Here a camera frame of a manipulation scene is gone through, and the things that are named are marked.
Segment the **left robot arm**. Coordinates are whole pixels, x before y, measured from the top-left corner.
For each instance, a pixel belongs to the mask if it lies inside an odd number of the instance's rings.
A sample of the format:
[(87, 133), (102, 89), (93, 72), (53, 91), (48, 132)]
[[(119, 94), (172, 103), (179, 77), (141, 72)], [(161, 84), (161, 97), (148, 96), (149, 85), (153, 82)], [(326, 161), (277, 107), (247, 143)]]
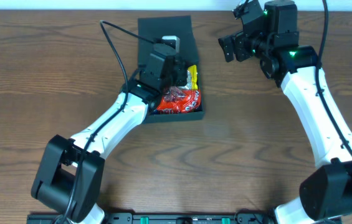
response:
[(126, 81), (116, 102), (90, 126), (46, 145), (31, 195), (61, 214), (56, 223), (102, 223), (97, 205), (105, 160), (155, 110), (165, 89), (183, 85), (186, 62), (177, 44), (153, 45), (139, 79)]

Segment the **yellow Hacks candy bag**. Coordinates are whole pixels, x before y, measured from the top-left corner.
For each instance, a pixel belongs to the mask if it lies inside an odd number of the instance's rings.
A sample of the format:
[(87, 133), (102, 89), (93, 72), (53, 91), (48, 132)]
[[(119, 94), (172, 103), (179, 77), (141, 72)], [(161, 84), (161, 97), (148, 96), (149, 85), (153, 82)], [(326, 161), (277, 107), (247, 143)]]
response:
[(198, 84), (197, 84), (197, 66), (196, 65), (191, 65), (187, 69), (187, 85), (186, 88), (188, 90), (197, 90), (198, 89)]

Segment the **black box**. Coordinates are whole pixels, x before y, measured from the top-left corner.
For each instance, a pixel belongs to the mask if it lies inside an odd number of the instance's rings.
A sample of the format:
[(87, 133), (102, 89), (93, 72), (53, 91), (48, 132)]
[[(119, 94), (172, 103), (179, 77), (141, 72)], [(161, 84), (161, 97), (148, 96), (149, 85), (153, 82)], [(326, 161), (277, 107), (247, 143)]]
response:
[[(190, 16), (147, 17), (138, 19), (138, 35), (155, 43), (167, 44), (176, 49), (187, 65), (197, 67), (197, 85), (202, 89), (200, 59), (194, 38)], [(195, 110), (188, 113), (159, 114), (151, 113), (143, 121), (165, 123), (175, 121), (195, 121), (205, 115), (204, 101)]]

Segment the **red Hacks candy bag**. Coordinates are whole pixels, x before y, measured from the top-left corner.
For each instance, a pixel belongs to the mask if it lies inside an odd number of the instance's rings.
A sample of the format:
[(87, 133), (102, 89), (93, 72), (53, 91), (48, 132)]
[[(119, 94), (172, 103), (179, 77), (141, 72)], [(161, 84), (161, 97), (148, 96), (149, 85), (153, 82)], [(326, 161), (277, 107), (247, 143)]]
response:
[(158, 114), (189, 113), (201, 104), (200, 90), (182, 90), (171, 86), (163, 95), (161, 103), (156, 108)]

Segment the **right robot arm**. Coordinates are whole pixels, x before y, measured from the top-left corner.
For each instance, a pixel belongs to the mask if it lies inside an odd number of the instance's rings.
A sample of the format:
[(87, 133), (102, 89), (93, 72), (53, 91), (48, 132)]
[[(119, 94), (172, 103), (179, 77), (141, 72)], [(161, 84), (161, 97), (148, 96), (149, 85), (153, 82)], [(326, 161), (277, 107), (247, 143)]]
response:
[(242, 1), (233, 15), (243, 28), (219, 39), (225, 60), (258, 58), (295, 108), (315, 160), (298, 197), (275, 207), (265, 221), (340, 223), (352, 214), (352, 132), (326, 83), (322, 50), (300, 45), (293, 1)]

